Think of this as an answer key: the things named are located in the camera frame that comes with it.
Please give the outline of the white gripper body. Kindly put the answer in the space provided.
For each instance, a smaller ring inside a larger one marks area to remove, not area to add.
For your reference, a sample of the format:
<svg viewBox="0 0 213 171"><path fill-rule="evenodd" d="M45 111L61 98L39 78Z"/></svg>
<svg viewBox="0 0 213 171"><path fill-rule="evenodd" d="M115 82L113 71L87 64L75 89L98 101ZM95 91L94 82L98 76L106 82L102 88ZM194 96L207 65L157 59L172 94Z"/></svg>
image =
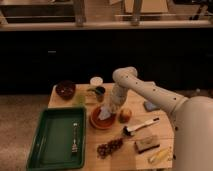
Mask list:
<svg viewBox="0 0 213 171"><path fill-rule="evenodd" d="M109 109L111 112L117 112L121 108L127 99L127 92L127 88L122 87L117 83L114 84L109 100Z"/></svg>

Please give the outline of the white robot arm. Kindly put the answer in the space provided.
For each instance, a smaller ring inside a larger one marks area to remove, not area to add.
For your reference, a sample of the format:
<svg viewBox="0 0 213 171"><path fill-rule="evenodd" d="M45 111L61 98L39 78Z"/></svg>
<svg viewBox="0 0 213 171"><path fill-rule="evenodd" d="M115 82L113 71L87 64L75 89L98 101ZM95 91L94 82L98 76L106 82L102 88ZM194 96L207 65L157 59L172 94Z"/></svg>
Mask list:
<svg viewBox="0 0 213 171"><path fill-rule="evenodd" d="M173 171L213 171L213 98L183 95L137 78L134 67L116 69L111 101L122 106L129 89L158 106L174 123Z"/></svg>

